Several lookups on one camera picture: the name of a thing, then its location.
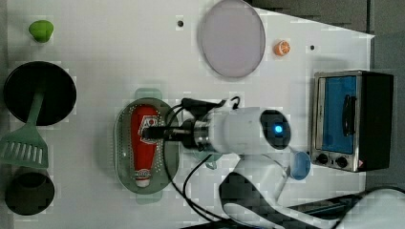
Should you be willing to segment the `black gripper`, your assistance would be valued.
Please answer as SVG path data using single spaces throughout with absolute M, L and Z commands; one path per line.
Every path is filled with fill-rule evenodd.
M 180 127 L 171 127 L 168 130 L 168 136 L 166 127 L 148 127 L 144 128 L 141 132 L 141 136 L 146 139 L 161 139 L 165 138 L 167 141 L 178 141 L 186 149 L 202 151 L 204 149 L 201 143 L 198 143 L 195 139 L 196 119 L 186 119 Z

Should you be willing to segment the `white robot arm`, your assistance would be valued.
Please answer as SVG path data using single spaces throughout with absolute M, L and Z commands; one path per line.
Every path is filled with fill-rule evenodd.
M 404 192 L 379 188 L 340 216 L 322 219 L 278 202 L 298 159 L 289 148 L 290 127 L 277 110 L 212 111 L 180 127 L 148 127 L 146 139 L 179 141 L 211 155 L 236 154 L 234 170 L 219 186 L 223 211 L 233 221 L 258 229 L 404 229 Z

